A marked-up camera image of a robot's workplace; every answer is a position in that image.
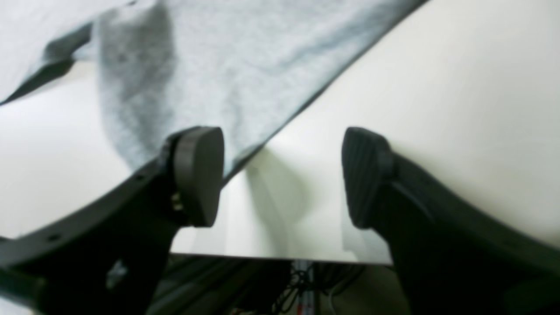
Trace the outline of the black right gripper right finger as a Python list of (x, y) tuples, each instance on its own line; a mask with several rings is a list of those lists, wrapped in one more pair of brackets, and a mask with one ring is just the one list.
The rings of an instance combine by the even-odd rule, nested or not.
[(342, 144), (352, 224), (386, 241), (414, 315), (557, 315), (560, 255), (482, 213), (380, 134)]

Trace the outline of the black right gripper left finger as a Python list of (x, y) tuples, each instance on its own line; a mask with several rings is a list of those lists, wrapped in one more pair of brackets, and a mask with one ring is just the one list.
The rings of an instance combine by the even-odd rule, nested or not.
[(219, 127), (172, 134), (160, 155), (85, 208), (1, 241), (1, 297), (42, 315), (142, 315), (183, 227), (211, 227), (224, 171)]

